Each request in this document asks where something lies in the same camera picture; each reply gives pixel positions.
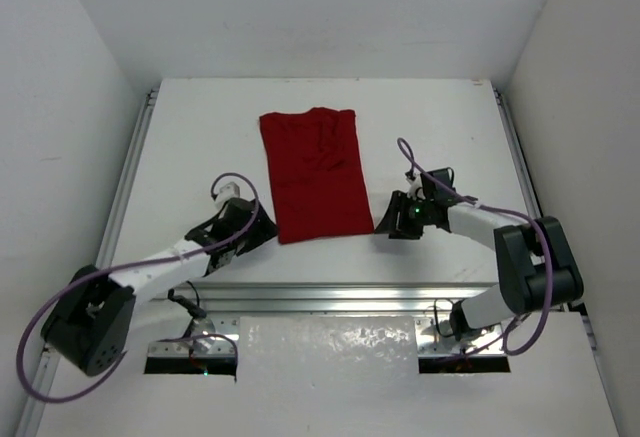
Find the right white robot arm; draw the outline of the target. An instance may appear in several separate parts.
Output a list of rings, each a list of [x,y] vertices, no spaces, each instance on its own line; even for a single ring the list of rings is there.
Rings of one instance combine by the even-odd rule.
[[[498,283],[452,304],[445,336],[461,342],[508,318],[582,298],[584,283],[561,223],[529,223],[510,211],[491,211],[455,193],[454,172],[406,173],[407,191],[391,194],[376,234],[418,240],[426,227],[469,238],[495,253]]]

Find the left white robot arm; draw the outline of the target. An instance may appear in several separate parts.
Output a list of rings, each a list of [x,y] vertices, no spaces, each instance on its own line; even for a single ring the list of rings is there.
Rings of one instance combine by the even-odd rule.
[[[105,372],[133,346],[211,333],[206,311],[176,293],[177,286],[209,276],[274,239],[276,224],[261,204],[228,200],[211,219],[189,230],[149,265],[89,280],[93,265],[76,272],[40,335],[89,377]]]

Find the red t-shirt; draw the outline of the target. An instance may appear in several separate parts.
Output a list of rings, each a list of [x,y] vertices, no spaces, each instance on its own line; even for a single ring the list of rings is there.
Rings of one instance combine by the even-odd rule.
[[[351,109],[259,118],[282,245],[374,230]]]

